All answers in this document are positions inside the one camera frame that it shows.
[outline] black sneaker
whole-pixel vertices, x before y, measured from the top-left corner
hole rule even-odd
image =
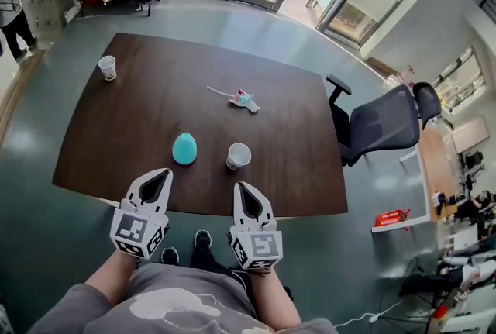
[[[167,265],[175,265],[179,266],[179,253],[175,249],[175,247],[167,247],[162,250],[162,257],[160,258],[162,263],[166,263]]]
[[[195,235],[195,247],[201,250],[210,251],[212,247],[212,237],[205,229],[200,229]]]
[[[17,61],[17,64],[20,64],[22,60],[24,60],[26,58],[28,54],[28,50],[27,49],[22,49],[21,50],[21,54],[18,55],[16,58],[15,58],[15,61]]]
[[[28,49],[30,52],[38,49],[38,38],[35,38],[33,43],[31,43],[29,46],[28,46]]]

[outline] white cable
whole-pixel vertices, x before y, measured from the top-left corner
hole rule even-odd
[[[334,326],[334,328],[335,328],[335,327],[342,327],[342,326],[344,326],[344,325],[348,325],[348,324],[350,324],[351,322],[354,322],[354,321],[356,321],[356,320],[362,320],[365,316],[375,316],[375,315],[374,315],[373,313],[364,313],[364,314],[363,314],[363,316],[362,316],[361,318],[358,318],[358,319],[357,319],[357,318],[350,319],[350,320],[348,320],[348,322],[343,323],[342,325],[335,325],[335,326]]]
[[[396,304],[394,304],[394,305],[390,306],[388,309],[386,309],[385,311],[381,312],[381,315],[380,315],[379,317],[381,318],[381,317],[382,317],[382,315],[383,315],[384,313],[389,312],[392,308],[394,308],[395,306],[400,305],[402,302],[403,302],[403,301],[399,301],[399,302],[397,302]]]
[[[358,320],[362,320],[365,316],[372,316],[372,317],[369,319],[369,322],[370,322],[370,323],[374,323],[374,322],[376,322],[377,320],[379,320],[379,319],[382,317],[382,315],[383,315],[384,313],[389,312],[392,308],[394,308],[394,307],[396,307],[396,306],[400,305],[402,302],[403,302],[403,301],[399,301],[399,302],[397,302],[396,304],[394,304],[394,305],[390,306],[388,309],[386,309],[385,311],[383,311],[383,312],[381,312],[381,313],[376,313],[376,314],[374,314],[374,313],[364,313],[364,314],[363,314],[361,317],[359,317],[359,318],[353,318],[353,319],[350,319],[350,320],[348,320],[348,322],[343,323],[343,324],[340,324],[340,325],[335,325],[334,327],[343,327],[344,325],[348,325],[348,324],[350,324],[351,322],[355,322],[355,321],[358,321]]]

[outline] white paper cup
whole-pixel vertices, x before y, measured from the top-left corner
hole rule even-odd
[[[98,66],[100,67],[106,81],[113,81],[117,77],[117,73],[115,72],[115,57],[102,57],[98,62]]]
[[[226,164],[231,170],[237,170],[246,166],[251,161],[251,152],[245,144],[236,143],[231,145],[227,154]]]

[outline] gray floor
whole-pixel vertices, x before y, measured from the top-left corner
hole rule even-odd
[[[117,32],[207,43],[322,75],[331,72],[353,89],[351,97],[339,98],[347,110],[383,93],[377,75],[324,36],[248,5],[163,0],[151,18],[107,15],[73,21],[21,97],[0,153],[0,291],[17,333],[25,332],[72,284],[84,281],[113,249],[112,209],[51,181],[74,108]],[[325,87],[330,94],[332,87]],[[281,222],[284,259],[277,272],[293,290],[303,319],[324,316],[337,324],[378,312],[381,292],[398,281],[409,260],[435,250],[430,223],[408,232],[370,233],[378,213],[411,208],[413,216],[422,214],[418,162],[398,162],[406,152],[371,153],[345,169],[347,214]],[[169,217],[173,228],[164,246],[175,245],[182,262],[188,260],[192,236],[203,227],[212,232],[220,262],[234,263],[225,238],[231,219],[173,212]],[[384,305],[394,300],[391,292]],[[374,332],[382,325],[376,323]],[[364,320],[340,332],[368,329]]]

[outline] wooden table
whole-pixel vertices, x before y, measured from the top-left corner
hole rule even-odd
[[[420,140],[415,146],[415,151],[400,158],[400,163],[414,156],[418,157],[422,183],[424,187],[425,214],[420,217],[408,219],[398,224],[388,226],[373,227],[372,232],[387,232],[392,229],[406,228],[429,221],[439,221],[445,217],[455,214],[457,206],[444,205],[441,214],[438,215],[436,208],[432,204],[432,196],[436,192],[442,192],[446,197],[456,194],[456,185],[451,169],[446,146],[441,135],[426,127],[420,132]]]
[[[133,34],[117,34],[106,54],[116,58],[117,78],[107,82],[94,69],[67,129],[55,185],[120,201],[135,178],[169,167],[168,210],[231,215],[234,184],[242,180],[269,198],[276,216],[347,211],[320,75],[234,50]],[[261,110],[238,108],[207,85],[254,93]],[[183,132],[198,145],[189,167],[171,156]],[[236,142],[251,149],[252,160],[231,171],[226,157]]]

